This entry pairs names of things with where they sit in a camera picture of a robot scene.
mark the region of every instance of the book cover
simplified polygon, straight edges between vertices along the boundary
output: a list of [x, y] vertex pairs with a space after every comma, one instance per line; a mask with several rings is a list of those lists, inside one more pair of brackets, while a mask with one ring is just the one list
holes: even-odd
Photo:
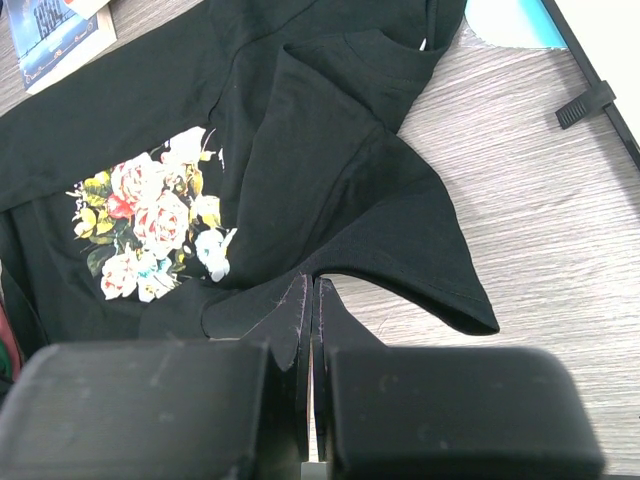
[[64, 3], [82, 18], [89, 19], [109, 3], [109, 0], [64, 0]]
[[105, 12], [98, 12], [84, 19], [62, 0], [5, 0], [5, 4], [28, 93], [55, 83], [115, 41], [108, 7], [103, 9], [106, 18]]

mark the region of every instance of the pink rose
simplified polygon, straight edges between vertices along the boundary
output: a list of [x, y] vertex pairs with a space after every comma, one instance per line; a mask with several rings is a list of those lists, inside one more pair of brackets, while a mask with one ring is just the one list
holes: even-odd
[[164, 187], [162, 165], [148, 153], [138, 155], [114, 167], [111, 172], [113, 194], [127, 202], [132, 210], [140, 202], [154, 202]]
[[102, 292], [107, 300], [128, 297], [138, 286], [138, 259], [127, 247], [125, 253], [111, 257], [102, 267]]
[[107, 199], [107, 212], [111, 218], [131, 218], [133, 210], [131, 206], [115, 194]]
[[167, 258], [171, 250], [182, 247], [189, 228], [189, 209], [173, 193], [165, 190], [151, 204], [136, 210], [133, 233], [153, 252], [158, 260]]

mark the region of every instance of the floral print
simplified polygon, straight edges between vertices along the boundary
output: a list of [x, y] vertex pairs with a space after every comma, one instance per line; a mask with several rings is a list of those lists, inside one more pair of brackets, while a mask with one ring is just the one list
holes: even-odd
[[191, 258], [214, 282], [229, 274], [236, 230], [222, 227], [220, 200], [203, 194], [198, 166], [216, 155], [224, 169], [222, 148], [205, 148], [214, 131], [191, 128], [67, 192], [76, 199], [73, 232], [89, 241], [87, 266], [107, 300], [136, 291], [142, 302], [160, 298], [184, 281]]

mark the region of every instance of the wood grain surface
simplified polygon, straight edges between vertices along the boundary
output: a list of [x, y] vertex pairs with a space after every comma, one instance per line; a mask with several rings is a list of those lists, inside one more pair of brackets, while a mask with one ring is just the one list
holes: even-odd
[[[114, 48], [195, 3], [115, 0]], [[609, 471], [640, 475], [640, 175], [606, 117], [557, 126], [553, 112], [585, 86], [567, 51], [493, 48], [465, 26], [402, 128], [449, 189], [499, 335], [466, 337], [380, 288], [331, 278], [388, 344], [555, 353]], [[0, 115], [25, 97], [5, 12]]]

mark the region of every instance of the black fabric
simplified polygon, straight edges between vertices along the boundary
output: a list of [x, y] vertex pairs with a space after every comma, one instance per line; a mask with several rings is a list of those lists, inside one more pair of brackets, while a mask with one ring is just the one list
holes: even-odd
[[10, 319], [16, 341], [28, 358], [47, 345], [48, 339], [33, 307], [33, 291], [9, 212], [0, 213], [0, 259], [3, 307], [8, 320]]
[[11, 381], [11, 379], [0, 373], [0, 407], [2, 407], [4, 399], [9, 393], [9, 390], [11, 390], [12, 386], [13, 382]]
[[464, 6], [208, 0], [10, 111], [0, 255], [31, 323], [240, 336], [297, 275], [340, 272], [497, 331], [444, 185], [395, 135]]

